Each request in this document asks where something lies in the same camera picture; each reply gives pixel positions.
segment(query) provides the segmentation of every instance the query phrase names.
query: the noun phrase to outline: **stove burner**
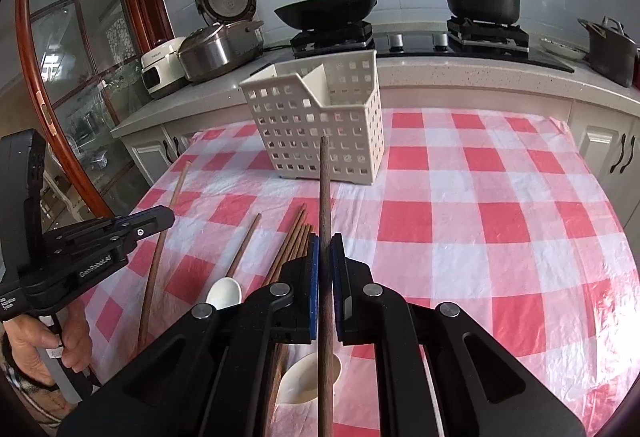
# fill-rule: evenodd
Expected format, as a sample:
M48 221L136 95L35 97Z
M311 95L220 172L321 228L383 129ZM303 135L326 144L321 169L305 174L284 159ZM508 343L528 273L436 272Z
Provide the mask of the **stove burner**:
M524 58L529 53L529 35L520 26L475 22L454 16L447 20L447 29L453 45L466 52L511 53Z
M371 24L364 21L347 24L332 31L302 31L291 39L291 48L296 58L373 49L372 31Z

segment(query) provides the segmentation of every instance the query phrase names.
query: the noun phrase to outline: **person's sleeve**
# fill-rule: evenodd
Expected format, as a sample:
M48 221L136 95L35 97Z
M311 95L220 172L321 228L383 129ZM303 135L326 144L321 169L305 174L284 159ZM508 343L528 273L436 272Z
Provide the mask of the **person's sleeve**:
M68 403L57 386L46 387L18 369L12 356L9 338L4 333L2 324L0 324L0 338L2 340L0 369L31 416L48 435L54 436L60 422L76 405Z

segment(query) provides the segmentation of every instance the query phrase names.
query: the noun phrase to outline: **kitchen counter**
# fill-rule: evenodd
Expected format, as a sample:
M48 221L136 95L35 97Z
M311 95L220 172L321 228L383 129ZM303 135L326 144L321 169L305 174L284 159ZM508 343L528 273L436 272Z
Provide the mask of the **kitchen counter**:
M121 138L195 114L245 103L239 84L267 64L292 59L289 49L268 52L229 74L183 88L152 101L111 130ZM385 88L477 88L524 92L619 110L640 117L640 91L624 88L597 74L584 62L564 63L574 74L529 64L475 58L402 57L378 59L378 78Z

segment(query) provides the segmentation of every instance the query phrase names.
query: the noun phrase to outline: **human hand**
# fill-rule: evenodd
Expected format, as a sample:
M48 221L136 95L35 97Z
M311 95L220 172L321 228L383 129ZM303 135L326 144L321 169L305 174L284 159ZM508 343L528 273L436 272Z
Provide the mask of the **human hand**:
M60 346L60 336L53 334L46 325L26 314L4 322L4 330L11 343L15 364L20 371L31 379L51 387L54 380L40 359L36 347L57 349ZM84 306L79 300L68 306L68 318L62 329L62 343L65 346L62 364L74 372L84 370L91 362L93 345L89 337L89 324L84 316Z

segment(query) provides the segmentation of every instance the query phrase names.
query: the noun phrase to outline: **table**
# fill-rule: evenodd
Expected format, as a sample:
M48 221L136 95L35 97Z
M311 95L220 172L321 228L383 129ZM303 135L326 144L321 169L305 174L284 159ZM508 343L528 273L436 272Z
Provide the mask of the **table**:
M556 394L593 435L640 371L640 282L622 227L566 124L487 110L383 110L372 186L332 183L348 257L413 303L454 301ZM318 232L318 182L278 178L252 123L196 135L140 201L168 204L191 168L151 312L157 337L224 276L256 213L235 278L259 287L298 207ZM155 239L84 296L98 377L131 358ZM335 343L337 437L378 435L371 347ZM297 347L290 363L313 350ZM316 402L276 410L273 435L316 434Z

